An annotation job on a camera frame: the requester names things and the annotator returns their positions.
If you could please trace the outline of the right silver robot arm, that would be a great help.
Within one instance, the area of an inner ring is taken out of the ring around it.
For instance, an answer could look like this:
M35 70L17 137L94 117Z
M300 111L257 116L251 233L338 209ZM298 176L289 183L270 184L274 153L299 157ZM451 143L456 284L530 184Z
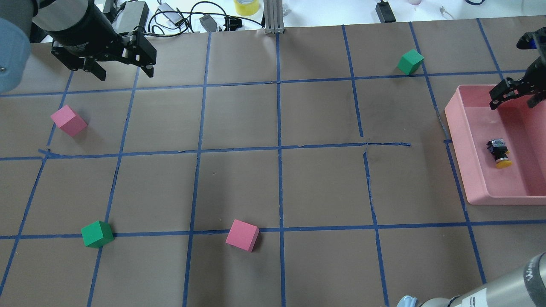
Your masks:
M545 204L545 58L522 78L461 85L445 114L468 202ZM545 253L464 295L423 307L543 307Z

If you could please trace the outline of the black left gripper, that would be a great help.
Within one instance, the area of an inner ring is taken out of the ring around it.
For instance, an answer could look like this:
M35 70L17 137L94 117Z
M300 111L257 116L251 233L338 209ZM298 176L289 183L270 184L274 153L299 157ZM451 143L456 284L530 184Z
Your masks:
M144 27L121 37L93 0L44 0L43 30L53 39L51 54L71 71L105 81L107 72L96 61L120 61L154 77L157 51Z

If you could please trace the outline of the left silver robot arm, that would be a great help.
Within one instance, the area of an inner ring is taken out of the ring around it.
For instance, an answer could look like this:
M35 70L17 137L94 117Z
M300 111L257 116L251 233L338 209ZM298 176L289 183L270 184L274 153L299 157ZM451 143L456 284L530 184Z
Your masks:
M31 53L33 29L52 38L51 54L66 68L104 81L102 62L120 62L154 76L156 48L147 39L149 7L140 0L3 0L1 92L19 86Z

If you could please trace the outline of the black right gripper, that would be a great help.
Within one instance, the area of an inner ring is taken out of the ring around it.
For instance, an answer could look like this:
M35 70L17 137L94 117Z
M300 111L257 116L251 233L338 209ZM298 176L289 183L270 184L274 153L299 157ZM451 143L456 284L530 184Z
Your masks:
M510 100L520 98L526 93L535 93L527 99L528 108L536 107L546 99L546 67L542 57L538 57L526 70L523 80L504 78L490 91L491 110Z

